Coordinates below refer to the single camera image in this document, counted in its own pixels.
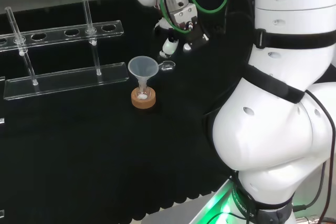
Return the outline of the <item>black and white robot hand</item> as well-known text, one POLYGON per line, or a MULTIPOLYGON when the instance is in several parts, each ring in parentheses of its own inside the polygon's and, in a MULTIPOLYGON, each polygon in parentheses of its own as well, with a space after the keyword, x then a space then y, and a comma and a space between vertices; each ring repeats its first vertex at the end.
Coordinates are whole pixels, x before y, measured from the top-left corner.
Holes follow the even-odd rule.
POLYGON ((165 18, 161 18, 156 23, 153 29, 154 34, 156 36, 166 36, 162 49, 159 51, 159 57, 169 59, 176 53, 179 42, 183 43, 184 52, 190 52, 209 41, 210 35, 204 29, 202 23, 198 21, 197 17, 193 17, 192 21, 188 22, 187 25, 189 27, 193 26, 193 29, 189 33, 183 34, 173 29, 165 18))

